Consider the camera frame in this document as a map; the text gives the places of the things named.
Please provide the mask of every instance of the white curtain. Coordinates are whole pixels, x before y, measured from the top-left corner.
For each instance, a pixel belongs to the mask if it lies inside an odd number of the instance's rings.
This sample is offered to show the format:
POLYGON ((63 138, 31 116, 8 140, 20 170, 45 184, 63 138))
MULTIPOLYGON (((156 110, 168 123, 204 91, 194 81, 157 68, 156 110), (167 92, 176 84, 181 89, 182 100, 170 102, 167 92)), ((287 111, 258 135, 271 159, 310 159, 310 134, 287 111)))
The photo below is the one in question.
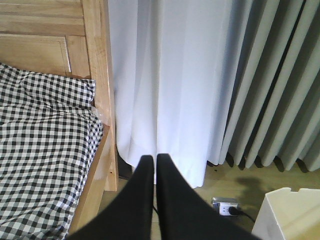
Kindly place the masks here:
POLYGON ((192 187, 227 152, 320 168, 320 0, 109 0, 117 147, 192 187))
POLYGON ((117 148, 169 153, 192 187, 218 162, 251 0, 109 0, 117 148))

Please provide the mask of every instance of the power cord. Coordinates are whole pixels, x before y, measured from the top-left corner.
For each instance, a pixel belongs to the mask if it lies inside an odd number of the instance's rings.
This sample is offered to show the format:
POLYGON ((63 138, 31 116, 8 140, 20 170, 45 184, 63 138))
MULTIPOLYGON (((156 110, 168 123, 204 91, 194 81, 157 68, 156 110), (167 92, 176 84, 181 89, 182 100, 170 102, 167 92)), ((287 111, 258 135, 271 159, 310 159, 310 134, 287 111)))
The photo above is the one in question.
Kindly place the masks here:
POLYGON ((159 216, 158 210, 156 209, 155 205, 152 205, 152 208, 156 212, 156 214, 159 216))
POLYGON ((247 216, 252 222, 254 222, 254 223, 256 222, 253 217, 251 217, 250 215, 248 215, 244 211, 241 211, 240 209, 238 209, 234 206, 229 207, 228 211, 231 215, 244 215, 244 216, 247 216))

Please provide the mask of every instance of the wooden bed frame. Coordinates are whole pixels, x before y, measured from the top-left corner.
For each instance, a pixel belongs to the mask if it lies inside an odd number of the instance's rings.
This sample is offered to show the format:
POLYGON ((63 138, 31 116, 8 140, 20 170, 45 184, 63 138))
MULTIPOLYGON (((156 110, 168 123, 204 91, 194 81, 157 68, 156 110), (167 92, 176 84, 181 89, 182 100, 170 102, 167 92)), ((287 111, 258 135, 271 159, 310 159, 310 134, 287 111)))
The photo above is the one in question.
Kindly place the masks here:
POLYGON ((103 191, 118 188, 115 108, 106 0, 0 0, 0 62, 29 71, 96 80, 103 139, 69 233, 94 218, 103 191))

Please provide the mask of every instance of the white box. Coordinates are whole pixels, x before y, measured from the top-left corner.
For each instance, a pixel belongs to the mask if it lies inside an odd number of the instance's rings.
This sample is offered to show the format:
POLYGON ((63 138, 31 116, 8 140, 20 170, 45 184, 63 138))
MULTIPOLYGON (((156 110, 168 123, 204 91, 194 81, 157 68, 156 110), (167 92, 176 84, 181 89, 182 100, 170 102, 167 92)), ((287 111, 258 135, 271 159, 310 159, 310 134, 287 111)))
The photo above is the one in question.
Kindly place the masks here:
POLYGON ((320 189, 268 192, 252 233, 262 240, 320 240, 320 189))

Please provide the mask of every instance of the checkered bedsheet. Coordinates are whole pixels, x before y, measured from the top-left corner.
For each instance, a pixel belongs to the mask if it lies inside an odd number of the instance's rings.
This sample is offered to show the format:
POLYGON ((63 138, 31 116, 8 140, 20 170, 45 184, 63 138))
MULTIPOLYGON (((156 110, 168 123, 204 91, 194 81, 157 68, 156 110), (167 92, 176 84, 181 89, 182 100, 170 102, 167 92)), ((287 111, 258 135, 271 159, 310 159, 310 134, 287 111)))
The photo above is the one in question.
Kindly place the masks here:
POLYGON ((0 239, 63 239, 102 137, 95 82, 0 64, 0 239))

